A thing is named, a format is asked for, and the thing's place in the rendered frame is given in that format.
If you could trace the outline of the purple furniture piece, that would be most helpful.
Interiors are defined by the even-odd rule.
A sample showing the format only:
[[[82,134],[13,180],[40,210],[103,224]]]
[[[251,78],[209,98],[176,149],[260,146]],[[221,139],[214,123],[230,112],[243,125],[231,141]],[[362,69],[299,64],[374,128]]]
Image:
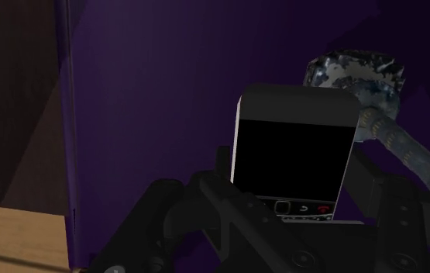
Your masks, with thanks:
[[[401,62],[397,121],[430,150],[430,0],[69,0],[57,35],[73,267],[151,181],[212,167],[247,85],[298,85],[330,50]]]

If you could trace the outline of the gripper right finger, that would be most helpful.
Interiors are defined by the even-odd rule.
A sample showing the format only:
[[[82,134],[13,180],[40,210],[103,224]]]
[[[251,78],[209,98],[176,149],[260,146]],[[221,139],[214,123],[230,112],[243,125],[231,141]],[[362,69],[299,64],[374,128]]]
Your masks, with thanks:
[[[374,273],[430,273],[430,192],[351,151],[344,189],[377,222]]]

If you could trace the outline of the mottled grey mallet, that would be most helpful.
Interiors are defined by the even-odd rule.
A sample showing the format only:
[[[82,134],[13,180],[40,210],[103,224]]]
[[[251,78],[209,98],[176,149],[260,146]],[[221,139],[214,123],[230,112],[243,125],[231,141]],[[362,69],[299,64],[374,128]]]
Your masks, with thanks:
[[[387,54],[334,50],[308,63],[303,85],[355,95],[362,106],[355,141],[379,140],[430,190],[430,151],[395,122],[403,72],[404,66]]]

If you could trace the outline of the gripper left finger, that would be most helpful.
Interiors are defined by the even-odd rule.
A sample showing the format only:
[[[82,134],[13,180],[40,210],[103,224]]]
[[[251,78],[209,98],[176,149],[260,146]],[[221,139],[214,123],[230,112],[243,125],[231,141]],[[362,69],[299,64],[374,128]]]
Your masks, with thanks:
[[[188,185],[153,181],[88,273],[175,273],[171,255],[202,230],[221,261],[216,273],[324,273],[322,259],[259,199],[227,180],[229,148]]]

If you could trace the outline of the light wooden furniture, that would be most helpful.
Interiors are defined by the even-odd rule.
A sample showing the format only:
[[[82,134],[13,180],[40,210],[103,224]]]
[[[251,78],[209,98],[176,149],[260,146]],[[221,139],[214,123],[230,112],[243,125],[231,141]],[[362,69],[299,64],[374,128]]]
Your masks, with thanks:
[[[0,273],[71,273],[64,218],[0,208]]]

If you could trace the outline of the black keypad phone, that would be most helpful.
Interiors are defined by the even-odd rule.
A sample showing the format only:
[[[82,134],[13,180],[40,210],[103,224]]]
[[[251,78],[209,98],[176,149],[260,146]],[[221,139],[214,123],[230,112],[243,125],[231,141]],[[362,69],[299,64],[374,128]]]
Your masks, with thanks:
[[[237,105],[231,182],[285,221],[331,220],[360,109],[342,89],[250,85]]]

